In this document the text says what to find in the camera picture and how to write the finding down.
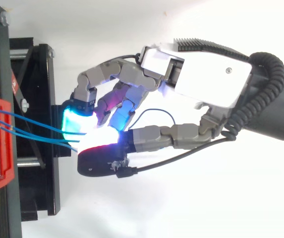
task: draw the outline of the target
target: white light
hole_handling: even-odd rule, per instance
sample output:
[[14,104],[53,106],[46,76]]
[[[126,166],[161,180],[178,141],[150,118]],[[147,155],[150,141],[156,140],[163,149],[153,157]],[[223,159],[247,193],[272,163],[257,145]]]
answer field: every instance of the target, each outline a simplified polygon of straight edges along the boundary
[[110,126],[100,127],[87,131],[78,144],[78,154],[89,148],[116,144],[118,140],[118,131]]

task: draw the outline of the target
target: metal rod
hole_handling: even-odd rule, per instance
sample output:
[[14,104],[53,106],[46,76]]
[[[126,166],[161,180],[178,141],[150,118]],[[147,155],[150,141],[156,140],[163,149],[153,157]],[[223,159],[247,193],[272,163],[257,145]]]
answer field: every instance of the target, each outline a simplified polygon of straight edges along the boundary
[[28,49],[10,50],[9,57],[11,60],[23,60],[27,55]]
[[17,158],[17,166],[20,167],[37,167],[40,166],[36,157],[20,157]]

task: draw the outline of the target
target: black cable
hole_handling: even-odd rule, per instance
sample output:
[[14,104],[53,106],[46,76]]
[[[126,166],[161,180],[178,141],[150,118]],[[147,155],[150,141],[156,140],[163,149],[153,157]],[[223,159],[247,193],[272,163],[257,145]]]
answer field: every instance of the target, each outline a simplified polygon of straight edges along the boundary
[[112,60],[115,60],[115,59],[130,59],[130,58],[136,60],[136,55],[118,56],[118,57],[115,57],[115,58],[113,58],[113,59],[109,59],[109,60],[107,60],[107,61],[105,61],[105,62],[103,62],[103,63],[106,63],[106,62],[109,62],[109,61],[112,61]]
[[149,109],[146,109],[144,112],[142,112],[142,114],[138,117],[138,119],[128,129],[131,129],[138,122],[138,120],[140,120],[141,116],[147,111],[160,111],[160,112],[167,113],[171,117],[173,124],[176,125],[175,119],[173,118],[173,116],[169,112],[167,112],[163,109],[159,109],[159,108],[149,108]]
[[125,178],[125,177],[129,177],[129,176],[132,176],[132,175],[135,175],[137,174],[138,172],[142,172],[142,171],[147,171],[147,170],[151,170],[151,169],[154,169],[154,168],[158,168],[160,166],[163,166],[163,165],[167,165],[169,163],[172,163],[172,162],[175,162],[177,160],[180,160],[182,158],[185,158],[189,155],[192,155],[200,150],[203,150],[205,148],[208,148],[210,146],[213,146],[213,145],[217,145],[217,144],[220,144],[220,143],[223,143],[223,142],[227,142],[227,141],[230,141],[228,138],[222,138],[222,139],[219,139],[219,140],[215,140],[215,141],[211,141],[211,142],[208,142],[206,144],[203,144],[201,146],[198,146],[197,148],[195,149],[192,149],[192,150],[189,150],[181,155],[177,155],[175,157],[172,157],[168,160],[164,160],[164,161],[161,161],[161,162],[158,162],[158,163],[155,163],[155,164],[152,164],[152,165],[147,165],[147,166],[144,166],[144,167],[140,167],[140,168],[137,168],[137,167],[119,167],[116,171],[116,176],[118,178]]
[[227,141],[230,141],[228,138],[222,138],[222,139],[218,139],[218,140],[215,140],[215,141],[211,141],[211,142],[208,142],[206,144],[203,144],[201,146],[198,146],[197,148],[195,149],[192,149],[192,150],[189,150],[181,155],[177,155],[175,157],[172,157],[168,160],[164,160],[164,161],[160,161],[158,163],[155,163],[155,164],[152,164],[152,165],[148,165],[148,166],[144,166],[144,167],[140,167],[140,168],[137,168],[137,171],[138,172],[142,172],[142,171],[146,171],[146,170],[151,170],[151,169],[154,169],[154,168],[158,168],[160,166],[163,166],[163,165],[167,165],[169,163],[172,163],[172,162],[175,162],[177,160],[180,160],[182,158],[185,158],[189,155],[192,155],[200,150],[203,150],[205,148],[208,148],[210,146],[213,146],[213,145],[217,145],[217,144],[220,144],[220,143],[223,143],[223,142],[227,142]]
[[249,63],[263,66],[268,73],[269,81],[261,92],[233,113],[225,124],[228,131],[222,131],[221,135],[231,141],[235,141],[242,128],[273,102],[284,88],[284,64],[278,57],[265,52],[253,53]]

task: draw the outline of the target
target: coiled cable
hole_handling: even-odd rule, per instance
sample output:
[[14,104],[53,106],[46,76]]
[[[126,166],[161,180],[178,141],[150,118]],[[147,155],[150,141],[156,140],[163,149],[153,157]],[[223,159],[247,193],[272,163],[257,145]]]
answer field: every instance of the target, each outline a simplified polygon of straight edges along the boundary
[[269,81],[264,89],[233,113],[225,124],[227,131],[222,131],[221,135],[230,141],[235,141],[242,128],[273,102],[284,88],[284,64],[278,57],[270,53],[257,52],[250,56],[249,63],[264,67]]

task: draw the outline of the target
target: red label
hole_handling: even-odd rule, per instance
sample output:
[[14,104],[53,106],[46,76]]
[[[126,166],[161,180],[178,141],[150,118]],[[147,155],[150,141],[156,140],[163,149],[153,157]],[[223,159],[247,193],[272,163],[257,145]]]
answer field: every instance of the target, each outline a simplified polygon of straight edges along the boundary
[[18,83],[16,81],[15,75],[12,71],[12,90],[13,90],[13,94],[15,95],[17,90],[18,90]]

